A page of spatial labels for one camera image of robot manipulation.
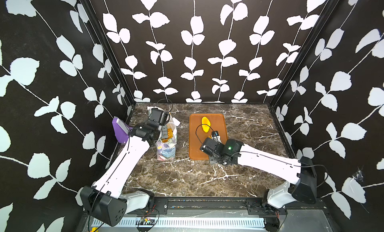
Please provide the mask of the segmented pull-apart bread roll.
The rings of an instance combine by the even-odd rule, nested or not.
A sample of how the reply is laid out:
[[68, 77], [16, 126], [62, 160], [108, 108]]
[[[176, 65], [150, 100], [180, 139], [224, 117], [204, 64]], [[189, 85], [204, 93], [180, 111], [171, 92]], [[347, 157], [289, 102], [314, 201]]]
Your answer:
[[173, 130], [171, 128], [168, 128], [167, 130], [167, 139], [171, 139], [173, 137]]

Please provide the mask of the oval yellow bread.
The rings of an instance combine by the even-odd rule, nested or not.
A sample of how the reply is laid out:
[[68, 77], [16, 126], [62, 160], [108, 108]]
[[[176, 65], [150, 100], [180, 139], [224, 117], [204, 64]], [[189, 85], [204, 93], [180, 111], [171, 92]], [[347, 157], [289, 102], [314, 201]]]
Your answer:
[[211, 122], [207, 117], [202, 117], [202, 129], [205, 133], [208, 133], [211, 129]]

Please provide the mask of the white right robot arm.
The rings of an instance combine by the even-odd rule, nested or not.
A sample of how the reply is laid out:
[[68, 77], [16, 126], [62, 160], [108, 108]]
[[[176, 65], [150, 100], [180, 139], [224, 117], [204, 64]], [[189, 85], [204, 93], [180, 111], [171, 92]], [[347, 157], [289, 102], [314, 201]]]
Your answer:
[[276, 209], [292, 202], [315, 204], [317, 200], [317, 173], [307, 157], [290, 159], [253, 148], [238, 140], [225, 144], [206, 138], [200, 150], [222, 165], [252, 167], [284, 179], [281, 185], [267, 192], [262, 206]]

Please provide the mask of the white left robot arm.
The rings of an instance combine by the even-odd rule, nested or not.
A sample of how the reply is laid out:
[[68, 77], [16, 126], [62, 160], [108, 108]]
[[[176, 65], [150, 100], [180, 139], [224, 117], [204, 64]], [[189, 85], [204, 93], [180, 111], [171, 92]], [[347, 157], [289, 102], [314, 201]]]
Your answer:
[[80, 198], [89, 218], [114, 227], [128, 213], [142, 210], [148, 214], [156, 209], [152, 192], [140, 189], [123, 194], [123, 188], [151, 143], [161, 137], [166, 124], [152, 125], [146, 121], [132, 128], [119, 118], [114, 118], [112, 124], [116, 138], [125, 146], [101, 178], [81, 190]]

